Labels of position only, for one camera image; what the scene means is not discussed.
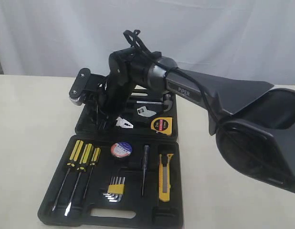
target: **white curtain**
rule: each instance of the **white curtain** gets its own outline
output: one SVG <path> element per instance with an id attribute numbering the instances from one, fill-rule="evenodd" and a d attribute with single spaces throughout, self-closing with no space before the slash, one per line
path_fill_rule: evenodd
<path id="1" fill-rule="evenodd" d="M 6 74 L 108 74 L 122 32 L 179 67 L 295 84 L 295 0 L 0 0 Z"/>

